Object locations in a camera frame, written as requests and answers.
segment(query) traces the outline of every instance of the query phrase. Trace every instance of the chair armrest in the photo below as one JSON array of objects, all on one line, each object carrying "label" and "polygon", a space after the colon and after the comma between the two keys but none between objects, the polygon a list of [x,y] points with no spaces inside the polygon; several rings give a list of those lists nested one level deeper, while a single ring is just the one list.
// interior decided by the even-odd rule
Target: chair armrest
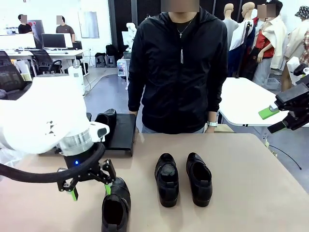
[{"label": "chair armrest", "polygon": [[48,69],[49,72],[52,70],[52,67],[53,67],[57,62],[60,62],[59,67],[61,67],[62,61],[59,60],[59,59],[58,59],[58,60],[55,60],[55,61],[49,66],[49,69]]}]

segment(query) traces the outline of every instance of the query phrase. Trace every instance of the leather shoe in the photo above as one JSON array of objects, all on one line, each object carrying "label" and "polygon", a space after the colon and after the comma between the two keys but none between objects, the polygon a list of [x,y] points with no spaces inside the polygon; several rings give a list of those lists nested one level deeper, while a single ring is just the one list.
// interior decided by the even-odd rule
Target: leather shoe
[{"label": "leather shoe", "polygon": [[161,155],[154,175],[161,204],[164,207],[173,207],[179,193],[178,171],[173,156],[168,153]]},{"label": "leather shoe", "polygon": [[130,192],[120,177],[111,186],[102,205],[102,232],[126,232],[131,209]]},{"label": "leather shoe", "polygon": [[105,146],[109,146],[113,133],[115,131],[116,122],[117,122],[117,112],[115,109],[109,109],[102,114],[98,114],[95,122],[103,123],[110,127],[110,132],[105,136],[105,142],[103,144]]},{"label": "leather shoe", "polygon": [[210,170],[202,158],[194,152],[188,156],[186,169],[194,204],[200,207],[207,206],[212,196]]}]

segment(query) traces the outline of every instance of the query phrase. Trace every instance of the black panel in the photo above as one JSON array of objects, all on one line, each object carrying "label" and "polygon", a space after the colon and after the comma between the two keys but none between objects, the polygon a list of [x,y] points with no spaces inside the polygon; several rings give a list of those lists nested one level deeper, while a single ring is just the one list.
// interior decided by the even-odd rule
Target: black panel
[{"label": "black panel", "polygon": [[214,0],[199,0],[199,5],[212,14]]},{"label": "black panel", "polygon": [[140,24],[146,18],[147,15],[155,16],[160,13],[161,13],[161,0],[137,1],[138,24]]},{"label": "black panel", "polygon": [[131,0],[114,0],[118,50],[125,51],[122,31],[127,31],[126,24],[132,22]]},{"label": "black panel", "polygon": [[[244,5],[247,2],[254,2],[255,3],[255,8],[257,9],[257,5],[262,5],[262,4],[266,4],[266,0],[243,0],[242,1],[242,5]],[[239,13],[239,22],[243,21],[243,17],[241,15],[242,10],[240,10]]]},{"label": "black panel", "polygon": [[228,3],[232,3],[234,5],[234,11],[232,13],[232,19],[237,20],[237,13],[239,10],[239,0],[217,0],[216,7],[214,10],[214,15],[223,20],[224,19],[224,7]]}]

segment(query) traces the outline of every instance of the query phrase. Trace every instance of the white desk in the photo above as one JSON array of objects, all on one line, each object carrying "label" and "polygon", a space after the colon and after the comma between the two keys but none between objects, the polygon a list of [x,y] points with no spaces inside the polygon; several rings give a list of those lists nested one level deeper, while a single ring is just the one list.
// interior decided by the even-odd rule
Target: white desk
[{"label": "white desk", "polygon": [[274,103],[276,95],[246,78],[227,78],[221,97],[219,111],[222,116],[234,126],[263,127],[261,140],[267,139],[268,126],[282,121],[288,114],[279,112],[263,120],[258,112]]},{"label": "white desk", "polygon": [[[84,70],[86,72],[85,61],[84,61],[84,52],[86,51],[87,50],[66,50],[66,51],[63,51],[63,53],[53,53],[53,51],[47,51],[47,53],[52,59],[73,59],[75,60],[75,64],[77,64],[76,56],[81,55],[83,57]],[[34,75],[37,76],[35,68],[34,68],[33,60],[32,60],[33,54],[30,51],[15,52],[12,54],[8,54],[8,56],[11,59],[30,59],[31,65],[34,71]]]},{"label": "white desk", "polygon": [[[192,151],[212,172],[213,193],[206,208],[192,201],[185,171]],[[165,152],[175,158],[179,174],[179,198],[173,208],[160,204],[154,176]],[[133,157],[113,155],[112,162],[131,193],[128,232],[308,232],[308,194],[252,134],[139,134]],[[36,173],[65,166],[60,155],[30,156],[18,164]],[[74,202],[56,183],[2,180],[0,230],[100,232],[104,185],[92,180],[76,188],[79,199]]]}]

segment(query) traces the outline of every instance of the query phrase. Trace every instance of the shoe heel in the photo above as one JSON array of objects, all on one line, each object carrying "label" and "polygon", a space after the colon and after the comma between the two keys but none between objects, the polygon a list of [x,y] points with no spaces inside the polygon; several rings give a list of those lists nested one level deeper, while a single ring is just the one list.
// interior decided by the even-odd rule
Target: shoe heel
[{"label": "shoe heel", "polygon": [[164,201],[163,199],[160,198],[160,202],[161,202],[161,205],[163,205],[164,207],[171,208],[176,205],[177,198],[171,202]]},{"label": "shoe heel", "polygon": [[211,201],[210,199],[208,201],[199,201],[197,199],[193,199],[194,204],[196,204],[199,207],[206,207],[206,206],[208,206],[210,201]]}]

